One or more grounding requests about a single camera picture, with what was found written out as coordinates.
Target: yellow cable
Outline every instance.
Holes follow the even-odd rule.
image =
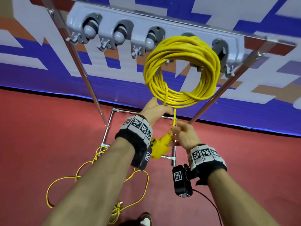
[[[52,204],[50,203],[49,199],[48,199],[48,196],[49,196],[49,190],[50,190],[51,186],[52,186],[54,183],[56,183],[56,182],[59,181],[59,180],[65,179],[65,178],[75,178],[75,182],[76,182],[77,179],[81,177],[80,175],[78,175],[78,173],[79,173],[79,171],[81,170],[81,168],[82,168],[84,165],[86,165],[87,163],[91,163],[91,165],[93,165],[93,163],[97,160],[97,156],[98,156],[100,153],[104,153],[107,149],[108,149],[108,147],[105,147],[105,146],[101,146],[101,147],[97,148],[94,159],[93,159],[92,161],[85,162],[83,165],[81,165],[81,167],[77,170],[75,176],[69,176],[69,177],[59,178],[59,179],[55,180],[53,183],[51,183],[50,186],[49,186],[48,189],[47,189],[47,192],[46,192],[46,203],[47,203],[48,207],[51,208],[51,209],[54,207],[54,205],[52,205]],[[136,171],[135,168],[134,168],[133,173],[132,173],[128,178],[124,179],[124,182],[128,181],[129,179],[131,179],[131,178],[133,177],[133,175],[134,175],[136,172],[139,172],[139,171],[141,171],[141,170],[137,170],[137,171]],[[122,210],[124,210],[124,209],[126,209],[126,208],[128,208],[128,207],[130,207],[130,206],[132,206],[132,205],[137,204],[138,202],[140,202],[140,201],[144,198],[145,193],[146,193],[146,189],[147,189],[147,187],[148,187],[149,175],[148,175],[148,173],[147,173],[146,171],[143,171],[143,172],[146,173],[148,179],[147,179],[146,186],[145,186],[145,190],[144,190],[144,193],[143,193],[142,197],[141,197],[138,201],[136,201],[136,202],[134,202],[134,203],[132,203],[132,204],[130,204],[130,205],[127,205],[126,207],[124,207],[124,208],[122,208],[122,209],[121,209],[121,204],[120,204],[120,202],[118,202],[118,204],[115,205],[115,207],[114,207],[114,209],[113,209],[113,211],[112,211],[112,214],[111,214],[111,216],[116,216],[116,218],[115,218],[113,221],[111,221],[111,222],[109,221],[108,224],[115,224],[115,223],[117,222],[117,220],[118,220],[118,218],[119,218],[119,215],[120,215],[120,212],[121,212]]]
[[[186,60],[202,67],[200,82],[191,92],[177,92],[163,80],[161,65],[167,60]],[[217,54],[196,36],[173,36],[158,44],[145,61],[143,76],[152,94],[173,108],[183,108],[210,98],[216,89],[220,74]]]

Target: yellow plug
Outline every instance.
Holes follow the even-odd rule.
[[[169,151],[168,143],[172,141],[172,137],[166,133],[161,139],[152,138],[152,153],[153,159],[160,159],[161,155],[165,155]]]

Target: cable coil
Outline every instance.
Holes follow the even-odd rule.
[[[163,80],[161,65],[167,60],[176,59],[186,60],[203,68],[200,82],[191,93],[171,90]],[[145,85],[164,105],[183,108],[206,100],[214,94],[220,69],[217,54],[198,37],[173,36],[160,42],[150,53],[145,61],[143,76]]]

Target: metal stand base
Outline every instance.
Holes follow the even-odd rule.
[[[101,142],[100,146],[110,147],[110,145],[106,144],[105,141],[106,141],[109,129],[110,129],[110,123],[111,123],[114,112],[139,114],[138,112],[134,112],[134,111],[130,111],[130,110],[118,109],[114,106],[112,108],[112,111],[111,111],[111,114],[110,114],[110,117],[109,117],[109,121],[108,121],[108,126],[106,126],[106,130],[104,132],[104,135],[103,135],[102,142]],[[168,116],[162,116],[161,118],[173,120],[173,117],[168,117]],[[161,156],[161,158],[170,159],[172,161],[172,166],[174,167],[175,166],[176,153],[177,153],[177,147],[174,146],[173,151],[172,151],[172,156]]]

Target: right hand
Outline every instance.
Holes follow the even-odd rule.
[[[173,142],[170,146],[182,146],[188,154],[192,148],[202,143],[192,125],[183,121],[176,121],[175,125],[177,127],[172,127]]]

